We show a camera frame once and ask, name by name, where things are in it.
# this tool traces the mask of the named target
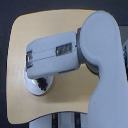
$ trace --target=beige panel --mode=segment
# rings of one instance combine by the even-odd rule
[[[13,24],[7,66],[7,114],[12,124],[31,121],[40,116],[61,112],[87,112],[89,99],[98,83],[85,65],[77,71],[54,77],[44,96],[32,95],[23,79],[26,46],[31,41],[77,30],[94,11],[44,11],[19,17]]]

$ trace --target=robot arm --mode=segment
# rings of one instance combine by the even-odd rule
[[[110,14],[99,11],[90,15],[77,36],[67,32],[33,41],[27,46],[26,58],[30,79],[75,70],[86,63],[100,77],[88,107],[88,127],[128,127],[128,86],[120,32]]]

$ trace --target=wooden surface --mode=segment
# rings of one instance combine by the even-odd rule
[[[32,95],[27,90],[23,69],[27,44],[37,38],[77,31],[93,12],[45,11],[16,19],[11,31],[7,62],[7,116],[10,123],[25,123],[54,112],[87,112],[98,77],[85,65],[77,71],[55,76],[50,90],[44,96]]]

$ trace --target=background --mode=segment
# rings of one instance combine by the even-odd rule
[[[120,25],[122,42],[128,38],[128,0],[0,0],[0,127],[11,125],[7,119],[6,69],[10,32],[14,20],[24,14],[55,9],[93,9],[111,13]]]

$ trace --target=table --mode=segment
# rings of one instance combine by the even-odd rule
[[[56,75],[43,96],[26,88],[23,70],[26,46],[35,39],[77,31],[93,10],[53,10],[27,14],[13,23],[7,62],[7,116],[11,124],[29,122],[62,111],[87,113],[89,99],[98,83],[85,64],[79,70]]]

